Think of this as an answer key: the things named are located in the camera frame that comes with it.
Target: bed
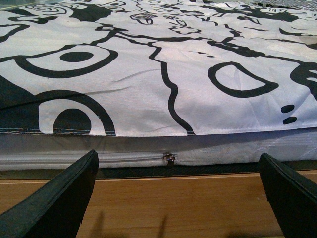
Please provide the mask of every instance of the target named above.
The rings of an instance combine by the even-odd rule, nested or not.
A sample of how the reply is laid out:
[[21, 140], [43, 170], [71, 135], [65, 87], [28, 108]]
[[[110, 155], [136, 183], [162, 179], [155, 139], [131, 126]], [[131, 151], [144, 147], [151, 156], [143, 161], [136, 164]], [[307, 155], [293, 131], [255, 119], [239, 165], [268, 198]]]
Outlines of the bed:
[[317, 12], [202, 0], [0, 11], [0, 170], [317, 158]]

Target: zipper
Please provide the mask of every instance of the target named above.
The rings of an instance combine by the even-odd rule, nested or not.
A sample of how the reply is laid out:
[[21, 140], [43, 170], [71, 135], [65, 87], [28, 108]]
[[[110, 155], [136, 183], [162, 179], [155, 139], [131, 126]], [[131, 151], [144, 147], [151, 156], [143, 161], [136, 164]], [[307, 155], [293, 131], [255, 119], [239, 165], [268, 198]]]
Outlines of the zipper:
[[175, 164], [175, 155], [170, 152], [165, 152], [163, 154], [163, 159], [167, 161], [168, 167], [173, 167]]
[[[2, 166], [22, 165], [69, 165], [80, 159], [81, 154], [19, 154], [0, 157], [0, 170]], [[170, 152], [124, 152], [124, 153], [98, 153], [100, 164], [120, 162], [158, 162], [166, 161], [167, 167], [173, 167], [177, 154]]]

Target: wooden bed frame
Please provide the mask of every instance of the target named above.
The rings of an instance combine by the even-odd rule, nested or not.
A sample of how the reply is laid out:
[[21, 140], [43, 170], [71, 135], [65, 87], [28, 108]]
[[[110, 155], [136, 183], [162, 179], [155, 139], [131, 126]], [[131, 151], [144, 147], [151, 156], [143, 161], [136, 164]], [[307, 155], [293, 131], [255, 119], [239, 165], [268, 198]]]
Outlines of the wooden bed frame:
[[[300, 173], [317, 182], [317, 170]], [[0, 213], [46, 182], [0, 180]], [[97, 180], [77, 237], [249, 238], [281, 235], [260, 175], [251, 173]]]

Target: metal zipper slider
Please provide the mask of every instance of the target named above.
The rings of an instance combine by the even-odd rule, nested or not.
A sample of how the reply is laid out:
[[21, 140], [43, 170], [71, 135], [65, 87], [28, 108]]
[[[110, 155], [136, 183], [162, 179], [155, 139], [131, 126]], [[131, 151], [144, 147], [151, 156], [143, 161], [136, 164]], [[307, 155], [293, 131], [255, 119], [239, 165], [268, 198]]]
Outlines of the metal zipper slider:
[[175, 155], [169, 152], [163, 154], [163, 159], [167, 161], [168, 167], [173, 167], [175, 162]]

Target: black and white patterned fabric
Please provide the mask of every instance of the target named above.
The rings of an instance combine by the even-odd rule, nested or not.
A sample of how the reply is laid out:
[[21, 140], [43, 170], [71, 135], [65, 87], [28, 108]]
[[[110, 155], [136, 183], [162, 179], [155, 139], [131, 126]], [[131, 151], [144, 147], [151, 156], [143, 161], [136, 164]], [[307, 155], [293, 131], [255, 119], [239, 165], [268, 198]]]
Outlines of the black and white patterned fabric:
[[200, 0], [0, 11], [0, 132], [183, 136], [317, 126], [317, 13]]
[[264, 7], [272, 6], [317, 11], [317, 0], [255, 0], [251, 3]]

